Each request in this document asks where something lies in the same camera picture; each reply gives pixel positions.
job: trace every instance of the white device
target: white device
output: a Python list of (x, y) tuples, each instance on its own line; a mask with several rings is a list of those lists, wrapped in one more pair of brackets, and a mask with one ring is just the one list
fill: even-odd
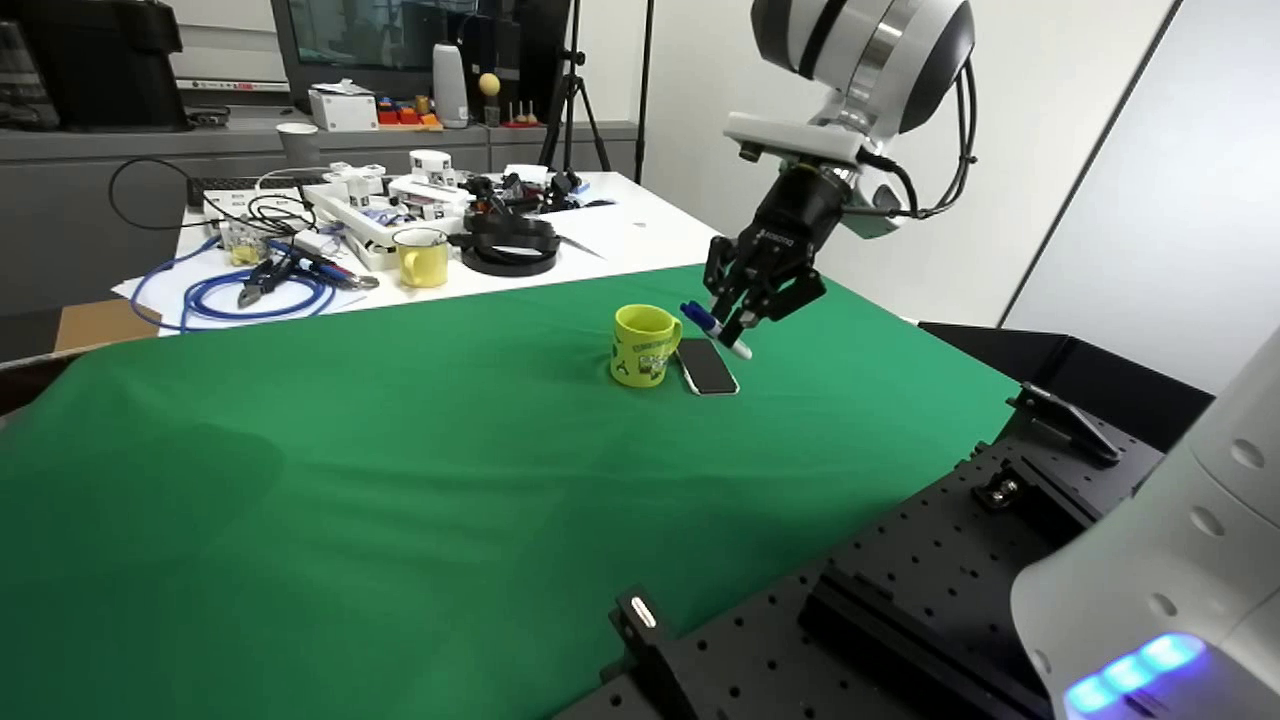
[(319, 218), (341, 223), (344, 246), (374, 273), (393, 273), (402, 241), (454, 237), (463, 227), (473, 192), (438, 190), (429, 175), (398, 175), (385, 190), (385, 169), (335, 165), (329, 186), (307, 190)]
[(311, 122), (326, 132), (374, 132), (376, 128), (376, 102), (367, 88), (341, 81), (341, 86), (311, 86)]
[(463, 51), (458, 44), (433, 44), (433, 95), (444, 128), (473, 123), (467, 71)]
[(1106, 718), (1163, 681), (1186, 703), (1218, 696), (1186, 718), (1276, 720), (1276, 551), (1280, 331), (1132, 501), (1018, 577), (1013, 621), (1055, 718)]

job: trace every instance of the wall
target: wall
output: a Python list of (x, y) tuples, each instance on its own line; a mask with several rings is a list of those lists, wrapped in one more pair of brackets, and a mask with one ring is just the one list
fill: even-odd
[(1186, 0), (1013, 325), (1218, 393), (1280, 325), (1280, 4)]
[[(901, 317), (997, 325), (1169, 4), (971, 0), (986, 122), (963, 203), (881, 246), (836, 234), (819, 269)], [(809, 122), (824, 88), (757, 56), (753, 0), (662, 9), (643, 179), (702, 222), (739, 234), (774, 165), (738, 160), (721, 136), (723, 116), (739, 109)], [(919, 192), (938, 195), (957, 155), (952, 103), (897, 152)]]

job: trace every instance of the table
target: table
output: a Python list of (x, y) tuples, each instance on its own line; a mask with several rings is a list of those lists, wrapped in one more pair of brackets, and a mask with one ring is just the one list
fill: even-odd
[[(562, 246), (555, 269), (542, 278), (483, 278), (473, 273), (454, 258), (450, 286), (444, 288), (420, 288), (407, 293), (398, 286), (393, 273), (379, 273), (376, 293), (341, 293), (341, 302), (329, 313), (361, 313), (361, 308), (390, 308), (390, 304), (425, 304), (425, 302), (450, 302), (450, 295), (483, 295), (483, 293), (511, 293), (511, 288), (543, 288), (543, 286), (576, 286), (593, 278), (625, 278), (625, 273), (651, 273), (651, 269), (681, 269), (702, 264), (710, 258), (710, 241), (715, 227), (702, 223), (697, 218), (681, 212), (675, 203), (651, 195), (647, 190), (631, 186), (620, 174), (580, 174), (593, 199), (613, 199), (609, 208), (576, 208), (576, 212), (550, 212), (543, 222), (568, 237), (572, 246)], [(177, 241), (177, 258), (187, 258), (203, 246), (203, 227), (187, 227)], [(341, 247), (335, 258), (349, 269), (361, 269), (361, 260)], [(160, 308), (166, 325), (182, 322), (182, 295), (187, 286), (203, 278), (232, 273), (219, 253), (210, 253), (192, 264), (182, 264), (142, 293), (146, 308)], [(287, 295), (297, 288), (280, 288), (266, 304), (287, 308), (301, 295)], [(200, 330), (241, 330), (238, 322), (200, 322)]]
[(642, 273), (86, 357), (0, 438), (0, 718), (509, 720), (643, 589), (697, 628), (901, 503), (1013, 381), (832, 288), (744, 393), (603, 376)]

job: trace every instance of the black stand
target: black stand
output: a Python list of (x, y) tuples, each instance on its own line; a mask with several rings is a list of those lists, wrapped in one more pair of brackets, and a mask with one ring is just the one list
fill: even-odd
[(572, 103), (580, 95), (586, 109), (590, 109), (593, 141), (595, 141), (595, 160), (602, 160), (603, 174), (613, 174), (603, 141), (602, 141), (595, 109), (593, 109), (593, 95), (590, 95), (590, 81), (576, 71), (580, 65), (590, 65), (590, 56), (580, 51), (580, 17), (586, 17), (586, 4), (576, 0), (572, 4), (572, 44), (562, 56), (566, 71), (562, 71), (555, 91), (551, 91), (551, 112), (550, 112), (550, 136), (543, 136), (542, 165), (555, 160), (555, 144), (562, 144), (562, 128), (566, 128), (566, 165), (562, 165), (562, 174), (572, 174)]

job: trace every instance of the wire bundle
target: wire bundle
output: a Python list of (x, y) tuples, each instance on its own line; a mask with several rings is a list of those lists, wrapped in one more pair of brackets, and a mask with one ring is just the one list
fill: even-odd
[(852, 212), (852, 218), (910, 218), (910, 222), (934, 222), (942, 212), (947, 212), (968, 186), (968, 169), (975, 165), (971, 144), (975, 144), (975, 81), (971, 81), (971, 65), (963, 65), (963, 71), (957, 77), (957, 128), (960, 128), (960, 160), (952, 174), (952, 186), (943, 190), (943, 195), (934, 208), (919, 208), (919, 192), (918, 179), (904, 165), (897, 165), (893, 155), (878, 155), (867, 149), (856, 152), (862, 165), (881, 169), (890, 175), (897, 175), (904, 186), (910, 208), (901, 212)]

